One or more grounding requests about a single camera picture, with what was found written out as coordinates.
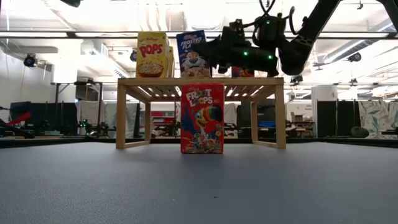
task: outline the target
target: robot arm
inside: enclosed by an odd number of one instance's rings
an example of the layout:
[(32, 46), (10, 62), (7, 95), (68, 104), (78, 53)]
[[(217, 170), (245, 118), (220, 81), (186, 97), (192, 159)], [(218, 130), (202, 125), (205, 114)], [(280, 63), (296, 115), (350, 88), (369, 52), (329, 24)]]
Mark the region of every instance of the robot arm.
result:
[[(193, 48), (207, 57), (213, 67), (219, 65), (220, 73), (225, 73), (229, 66), (237, 66), (267, 72), (268, 77), (278, 75), (275, 56), (275, 50), (278, 48), (282, 71), (287, 75), (300, 75), (316, 39), (340, 1), (318, 0), (312, 13), (308, 18), (304, 18), (302, 28), (291, 42), (284, 36), (287, 17), (282, 18), (281, 14), (274, 17), (265, 12), (250, 24), (242, 24), (241, 20), (237, 19), (228, 27), (224, 27), (222, 34), (215, 40), (193, 45)], [(398, 27), (398, 0), (378, 1), (386, 8), (392, 23)], [(252, 25), (257, 35), (253, 35), (253, 42), (259, 48), (252, 47), (244, 37), (243, 28)]]

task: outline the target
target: cereal box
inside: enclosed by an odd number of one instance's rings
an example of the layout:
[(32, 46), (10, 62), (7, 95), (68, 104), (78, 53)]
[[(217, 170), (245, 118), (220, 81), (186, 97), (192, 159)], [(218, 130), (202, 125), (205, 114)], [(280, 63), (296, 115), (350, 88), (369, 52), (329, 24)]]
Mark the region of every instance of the cereal box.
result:
[(182, 78), (210, 77), (210, 64), (192, 50), (192, 44), (200, 42), (206, 42), (205, 31), (203, 30), (177, 34)]
[(239, 67), (231, 67), (232, 77), (254, 77), (254, 70), (252, 69), (242, 69)]
[(139, 32), (136, 78), (165, 78), (169, 40), (165, 32)]
[(169, 71), (167, 72), (168, 78), (174, 78), (174, 49), (169, 47)]
[(224, 150), (224, 85), (183, 85), (181, 153), (221, 154)]

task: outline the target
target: wooden table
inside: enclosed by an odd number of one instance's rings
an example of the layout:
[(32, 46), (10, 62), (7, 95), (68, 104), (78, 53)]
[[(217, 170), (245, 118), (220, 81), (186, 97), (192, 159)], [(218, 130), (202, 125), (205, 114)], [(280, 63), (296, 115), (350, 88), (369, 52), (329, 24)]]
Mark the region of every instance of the wooden table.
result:
[[(116, 126), (116, 148), (142, 146), (150, 143), (150, 103), (180, 101), (182, 85), (222, 83), (225, 101), (250, 101), (251, 137), (253, 144), (286, 149), (285, 102), (283, 78), (120, 78)], [(126, 95), (145, 103), (145, 140), (126, 143)], [(258, 140), (257, 102), (275, 94), (276, 143)]]

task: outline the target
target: patterned curtain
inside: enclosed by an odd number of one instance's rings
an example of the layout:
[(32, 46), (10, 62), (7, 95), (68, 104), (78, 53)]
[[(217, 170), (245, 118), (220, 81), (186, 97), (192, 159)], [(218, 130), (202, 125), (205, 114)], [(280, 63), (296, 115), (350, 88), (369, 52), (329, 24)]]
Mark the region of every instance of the patterned curtain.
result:
[(398, 103), (385, 101), (359, 101), (361, 127), (369, 131), (368, 139), (397, 139), (383, 135), (382, 131), (398, 127)]

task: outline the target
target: yellow cereal box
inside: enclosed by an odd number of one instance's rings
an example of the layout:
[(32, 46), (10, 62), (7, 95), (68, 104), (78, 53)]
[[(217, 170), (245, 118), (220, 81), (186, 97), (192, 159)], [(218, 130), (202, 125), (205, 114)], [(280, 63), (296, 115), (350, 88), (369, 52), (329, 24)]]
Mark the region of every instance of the yellow cereal box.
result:
[(169, 47), (169, 74), (167, 77), (174, 78), (174, 50), (173, 47)]
[(165, 78), (169, 40), (165, 32), (139, 32), (136, 78)]

